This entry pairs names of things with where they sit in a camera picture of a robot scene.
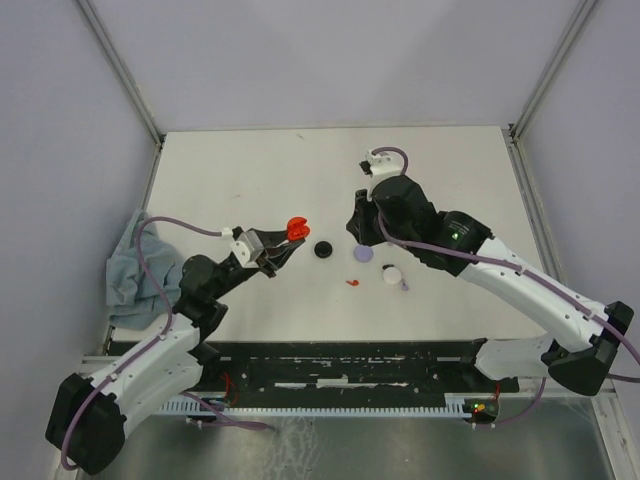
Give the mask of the red earbud charging case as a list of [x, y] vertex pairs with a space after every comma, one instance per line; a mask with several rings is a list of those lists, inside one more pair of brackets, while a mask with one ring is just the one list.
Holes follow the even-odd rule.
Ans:
[[301, 216], [291, 218], [287, 222], [286, 230], [289, 242], [305, 240], [311, 233], [308, 220]]

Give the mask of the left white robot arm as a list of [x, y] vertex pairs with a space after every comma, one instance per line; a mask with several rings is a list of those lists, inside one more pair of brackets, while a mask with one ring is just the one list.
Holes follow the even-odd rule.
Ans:
[[59, 449], [61, 466], [101, 472], [128, 436], [171, 398], [194, 386], [215, 387], [219, 354], [206, 340], [228, 311], [221, 298], [257, 274], [275, 277], [308, 234], [305, 226], [237, 227], [226, 234], [230, 253], [224, 260], [188, 258], [180, 296], [169, 305], [164, 326], [106, 367], [87, 377], [73, 373], [60, 384], [45, 438]]

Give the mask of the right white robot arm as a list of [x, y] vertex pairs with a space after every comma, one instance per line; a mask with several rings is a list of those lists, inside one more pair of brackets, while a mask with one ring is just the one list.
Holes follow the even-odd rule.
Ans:
[[458, 368], [467, 389], [481, 391], [505, 378], [549, 377], [574, 393], [594, 396], [610, 378], [633, 310], [571, 290], [470, 215], [437, 211], [408, 176], [357, 191], [346, 229], [360, 245], [397, 245], [426, 267], [496, 295], [543, 329], [539, 337], [482, 341]]

